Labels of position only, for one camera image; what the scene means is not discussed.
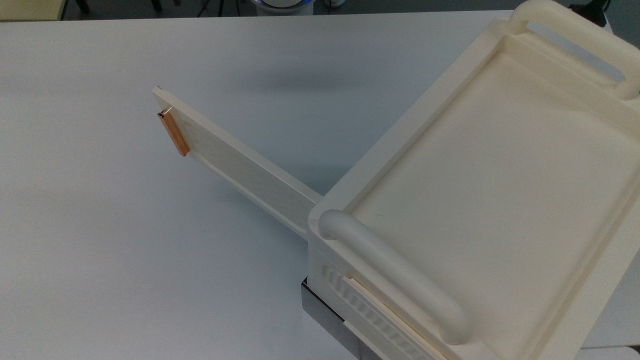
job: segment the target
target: tray handle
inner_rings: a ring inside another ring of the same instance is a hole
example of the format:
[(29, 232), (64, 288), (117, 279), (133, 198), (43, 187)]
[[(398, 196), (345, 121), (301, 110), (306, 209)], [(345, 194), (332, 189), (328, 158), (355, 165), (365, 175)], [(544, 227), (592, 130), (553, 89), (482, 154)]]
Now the tray handle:
[(552, 0), (528, 0), (514, 10), (506, 24), (512, 35), (521, 34), (529, 21), (554, 30), (568, 40), (614, 65), (624, 74), (613, 94), (631, 100), (640, 92), (640, 50)]
[(318, 220), (318, 229), (324, 239), (347, 245), (436, 320), (446, 343), (469, 340), (472, 322), (464, 307), (358, 219), (343, 211), (327, 210)]

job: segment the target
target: white table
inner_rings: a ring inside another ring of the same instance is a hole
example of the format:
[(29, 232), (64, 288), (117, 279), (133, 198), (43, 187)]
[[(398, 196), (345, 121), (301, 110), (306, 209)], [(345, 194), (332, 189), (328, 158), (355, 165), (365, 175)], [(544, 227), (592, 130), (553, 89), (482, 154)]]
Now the white table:
[[(325, 193), (508, 14), (0, 24), (0, 358), (351, 359), (300, 306), (305, 242), (150, 90)], [(640, 336), (639, 264), (586, 345)]]

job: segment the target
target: plastic device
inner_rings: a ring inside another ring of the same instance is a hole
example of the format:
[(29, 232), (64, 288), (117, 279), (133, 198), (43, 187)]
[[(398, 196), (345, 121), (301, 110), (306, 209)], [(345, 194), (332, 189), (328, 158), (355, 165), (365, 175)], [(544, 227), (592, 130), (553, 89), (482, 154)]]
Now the plastic device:
[(530, 0), (489, 24), (322, 197), (154, 89), (180, 153), (304, 237), (309, 288), (393, 360), (576, 356), (640, 249), (639, 91), (638, 49)]

